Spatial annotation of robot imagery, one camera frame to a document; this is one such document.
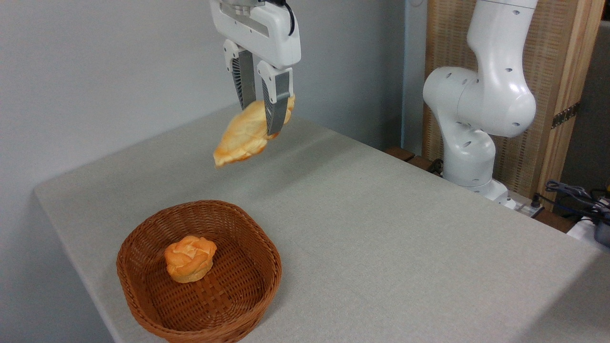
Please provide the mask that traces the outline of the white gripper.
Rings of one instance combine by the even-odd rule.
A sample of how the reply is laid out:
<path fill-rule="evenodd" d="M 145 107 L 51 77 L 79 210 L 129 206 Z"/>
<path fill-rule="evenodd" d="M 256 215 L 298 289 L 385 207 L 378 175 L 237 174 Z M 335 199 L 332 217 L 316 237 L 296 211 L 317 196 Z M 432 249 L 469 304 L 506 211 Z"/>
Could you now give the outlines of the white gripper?
<path fill-rule="evenodd" d="M 216 30 L 223 43 L 227 71 L 232 76 L 238 102 L 244 110 L 256 100 L 253 54 L 262 61 L 266 134 L 281 132 L 288 98 L 293 95 L 293 69 L 301 60 L 296 15 L 284 0 L 212 0 Z"/>

